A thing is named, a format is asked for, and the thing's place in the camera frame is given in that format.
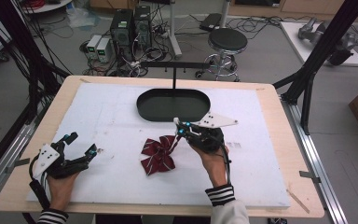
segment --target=red bow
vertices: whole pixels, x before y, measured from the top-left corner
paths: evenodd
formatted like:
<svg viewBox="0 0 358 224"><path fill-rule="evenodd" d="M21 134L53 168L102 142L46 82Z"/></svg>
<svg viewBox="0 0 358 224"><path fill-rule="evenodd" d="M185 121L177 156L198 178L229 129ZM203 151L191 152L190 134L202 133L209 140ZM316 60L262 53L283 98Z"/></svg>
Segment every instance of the red bow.
<svg viewBox="0 0 358 224"><path fill-rule="evenodd" d="M180 138L180 136L164 135L159 138L160 142L150 138L146 140L142 154L150 157L142 160L141 164L147 175L152 175L155 172L167 172L175 168L170 154Z"/></svg>

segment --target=human hand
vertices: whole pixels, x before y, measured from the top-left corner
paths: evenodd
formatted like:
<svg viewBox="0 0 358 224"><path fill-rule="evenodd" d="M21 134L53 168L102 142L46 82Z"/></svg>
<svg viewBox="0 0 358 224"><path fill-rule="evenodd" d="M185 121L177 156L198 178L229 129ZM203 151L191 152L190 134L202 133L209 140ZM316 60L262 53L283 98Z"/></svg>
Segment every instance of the human hand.
<svg viewBox="0 0 358 224"><path fill-rule="evenodd" d="M76 173L62 179L55 179L48 176L48 187L51 194L50 208L65 211L71 200L72 189L79 174L80 173Z"/></svg>
<svg viewBox="0 0 358 224"><path fill-rule="evenodd" d="M227 184L226 164L223 157L224 149L219 148L215 153L206 153L197 147L191 146L201 157L202 165L208 173L214 188Z"/></svg>

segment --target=black stool seat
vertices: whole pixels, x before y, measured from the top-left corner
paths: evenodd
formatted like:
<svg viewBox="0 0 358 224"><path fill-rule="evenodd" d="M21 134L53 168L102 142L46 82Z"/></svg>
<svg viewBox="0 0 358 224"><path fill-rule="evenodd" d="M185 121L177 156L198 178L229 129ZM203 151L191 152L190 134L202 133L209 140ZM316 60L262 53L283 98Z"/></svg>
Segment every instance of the black stool seat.
<svg viewBox="0 0 358 224"><path fill-rule="evenodd" d="M221 28L209 34L209 42L217 49L239 51L246 48L248 40L241 32Z"/></svg>

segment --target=striped sleeve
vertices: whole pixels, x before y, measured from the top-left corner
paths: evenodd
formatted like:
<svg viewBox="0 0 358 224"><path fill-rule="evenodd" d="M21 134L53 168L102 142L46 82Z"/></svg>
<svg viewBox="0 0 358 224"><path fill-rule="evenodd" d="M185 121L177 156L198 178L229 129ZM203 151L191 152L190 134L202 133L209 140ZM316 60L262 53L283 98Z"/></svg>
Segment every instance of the striped sleeve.
<svg viewBox="0 0 358 224"><path fill-rule="evenodd" d="M63 211L49 208L42 211L37 224L64 224L67 219L68 214Z"/></svg>
<svg viewBox="0 0 358 224"><path fill-rule="evenodd" d="M214 189L206 189L206 194L211 200L212 206L225 205L235 200L234 188L227 184Z"/></svg>

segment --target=person's arm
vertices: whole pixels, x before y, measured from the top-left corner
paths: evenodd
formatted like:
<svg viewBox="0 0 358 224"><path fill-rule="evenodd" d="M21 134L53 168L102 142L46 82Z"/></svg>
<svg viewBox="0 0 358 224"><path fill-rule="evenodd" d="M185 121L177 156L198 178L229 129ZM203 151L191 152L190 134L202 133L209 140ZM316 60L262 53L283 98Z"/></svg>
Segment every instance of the person's arm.
<svg viewBox="0 0 358 224"><path fill-rule="evenodd" d="M192 147L201 157L202 165L211 179L213 188L206 189L213 210L211 224L249 224L245 204L236 200L234 188L227 183L226 165L221 149L213 154Z"/></svg>
<svg viewBox="0 0 358 224"><path fill-rule="evenodd" d="M50 208L42 211L37 224L64 224L68 214L64 211L71 200L72 189L79 173L63 179L48 176L48 187L51 194Z"/></svg>

